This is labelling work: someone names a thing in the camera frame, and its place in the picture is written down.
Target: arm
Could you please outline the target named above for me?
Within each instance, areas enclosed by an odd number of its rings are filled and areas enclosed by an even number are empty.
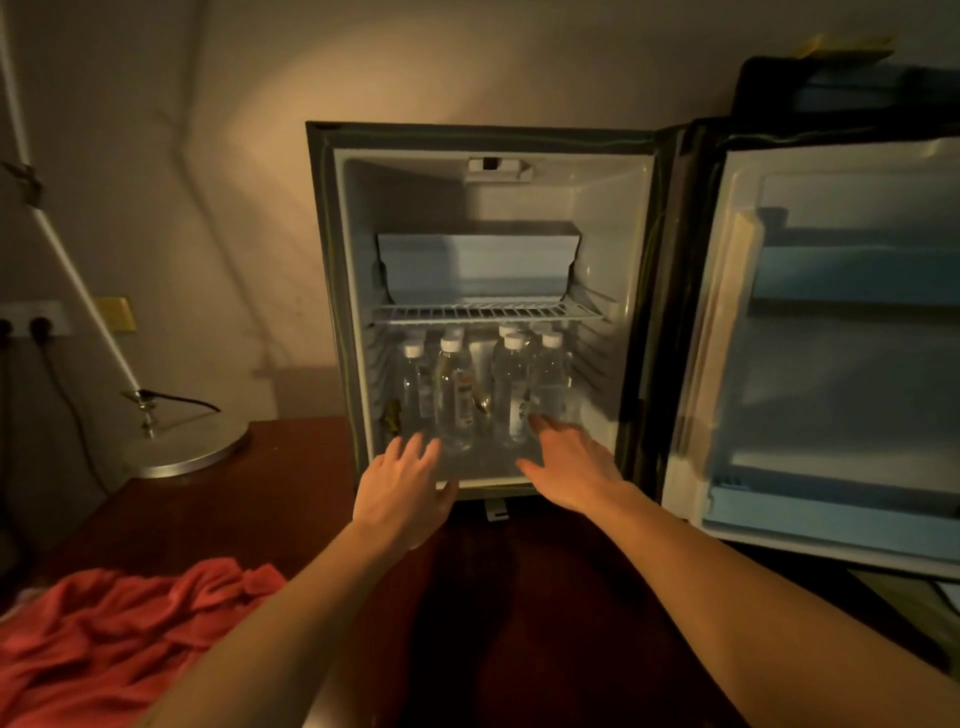
[[[437,493],[434,440],[395,438],[360,480],[353,521],[286,587],[214,646],[140,720],[142,728],[300,728],[334,649],[379,578],[423,543],[457,496]]]
[[[664,511],[583,430],[531,424],[545,467],[517,464],[620,547],[751,725],[957,724],[960,686],[945,675]]]

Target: wire shelf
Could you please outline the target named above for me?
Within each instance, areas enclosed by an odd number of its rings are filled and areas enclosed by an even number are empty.
[[[571,299],[551,303],[456,303],[443,306],[382,305],[373,312],[381,326],[471,324],[506,321],[583,321],[598,311]]]

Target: lamp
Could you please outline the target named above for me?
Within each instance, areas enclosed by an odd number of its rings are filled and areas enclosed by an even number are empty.
[[[56,255],[63,272],[69,278],[93,320],[100,338],[107,345],[114,363],[126,380],[127,389],[122,394],[132,401],[142,414],[139,436],[132,438],[124,447],[122,455],[124,468],[134,477],[167,477],[192,473],[223,460],[246,443],[249,437],[248,424],[207,402],[163,395],[140,386],[130,363],[117,345],[100,309],[90,296],[84,279],[63,246],[57,230],[43,211],[43,184],[31,164],[30,145],[17,91],[7,27],[6,8],[0,0],[0,71],[2,71],[6,89],[7,107],[18,157],[17,163],[4,162],[3,166],[19,184],[24,204],[30,209],[40,233]],[[162,425],[156,415],[158,400],[190,402],[204,406],[209,411],[185,422]]]

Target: bottle label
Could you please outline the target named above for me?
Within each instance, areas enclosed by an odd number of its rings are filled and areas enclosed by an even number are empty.
[[[473,426],[473,377],[468,372],[457,372],[454,381],[454,426],[470,429]]]
[[[510,388],[510,436],[520,440],[526,434],[530,392],[523,381],[515,381]]]

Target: power socket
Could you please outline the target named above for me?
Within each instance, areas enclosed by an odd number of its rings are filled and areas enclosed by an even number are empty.
[[[30,338],[30,322],[37,316],[50,319],[54,325],[52,336],[69,336],[73,333],[70,321],[66,317],[63,303],[60,301],[14,301],[0,303],[0,319],[13,324],[14,338]]]

